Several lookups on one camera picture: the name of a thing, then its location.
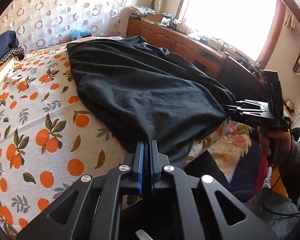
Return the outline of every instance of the picture frame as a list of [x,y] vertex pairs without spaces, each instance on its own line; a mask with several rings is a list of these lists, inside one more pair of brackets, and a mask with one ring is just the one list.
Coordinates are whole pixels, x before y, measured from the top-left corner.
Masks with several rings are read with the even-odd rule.
[[300,52],[292,70],[296,73],[300,73]]

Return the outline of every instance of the silver screw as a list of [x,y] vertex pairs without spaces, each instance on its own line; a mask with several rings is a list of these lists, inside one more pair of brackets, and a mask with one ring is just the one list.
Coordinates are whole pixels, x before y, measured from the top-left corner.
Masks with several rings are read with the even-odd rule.
[[83,175],[81,177],[81,181],[82,182],[89,182],[91,180],[91,176],[90,175]]
[[123,164],[123,165],[121,165],[120,167],[119,167],[119,170],[120,171],[128,171],[130,168],[129,168],[129,166],[128,165],[125,165],[125,164]]
[[213,181],[213,177],[211,177],[210,175],[203,175],[201,179],[205,183],[211,183]]
[[166,165],[163,167],[163,169],[167,172],[174,171],[174,167],[172,165]]

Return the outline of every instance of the navy blue fabric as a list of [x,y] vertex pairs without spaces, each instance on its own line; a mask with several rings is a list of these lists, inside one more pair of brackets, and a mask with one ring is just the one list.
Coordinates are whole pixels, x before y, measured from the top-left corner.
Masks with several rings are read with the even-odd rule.
[[259,141],[255,139],[256,136],[254,136],[253,133],[258,134],[256,129],[252,130],[252,134],[250,135],[252,141],[251,147],[247,154],[240,157],[230,181],[230,186],[233,191],[247,189],[253,191],[255,188],[261,165],[262,153]]
[[15,31],[6,31],[0,35],[0,58],[9,49],[19,46],[19,41]]

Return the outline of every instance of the red fabric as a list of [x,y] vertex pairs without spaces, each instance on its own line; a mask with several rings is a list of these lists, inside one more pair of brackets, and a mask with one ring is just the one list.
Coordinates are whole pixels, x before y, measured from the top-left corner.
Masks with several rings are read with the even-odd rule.
[[258,178],[256,181],[256,185],[254,187],[254,190],[253,190],[254,194],[257,194],[262,189],[263,182],[267,176],[268,166],[269,166],[269,163],[267,161],[267,158],[264,155],[262,155]]

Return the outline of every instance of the hand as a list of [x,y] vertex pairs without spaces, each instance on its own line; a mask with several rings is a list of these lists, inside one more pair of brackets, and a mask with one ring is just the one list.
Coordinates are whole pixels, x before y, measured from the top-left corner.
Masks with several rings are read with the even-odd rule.
[[265,134],[260,126],[258,126],[260,149],[266,157],[271,155],[270,143],[268,137],[280,140],[279,156],[283,156],[291,150],[290,132],[284,132],[279,129],[269,131]]

